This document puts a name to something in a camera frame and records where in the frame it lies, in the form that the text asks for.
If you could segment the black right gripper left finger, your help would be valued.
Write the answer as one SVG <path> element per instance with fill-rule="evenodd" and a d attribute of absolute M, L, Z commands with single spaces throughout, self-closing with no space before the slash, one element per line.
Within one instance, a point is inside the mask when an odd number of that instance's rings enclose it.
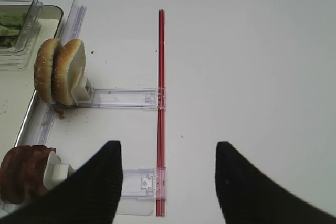
<path fill-rule="evenodd" d="M 121 144 L 107 141 L 69 178 L 1 223 L 113 223 L 122 184 Z"/>

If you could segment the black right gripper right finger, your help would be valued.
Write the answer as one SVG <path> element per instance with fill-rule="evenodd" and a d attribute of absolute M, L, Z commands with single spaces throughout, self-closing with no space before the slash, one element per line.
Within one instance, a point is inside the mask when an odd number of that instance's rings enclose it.
<path fill-rule="evenodd" d="M 226 223 L 335 223 L 335 216 L 279 186 L 226 141 L 216 147 L 215 188 Z"/>

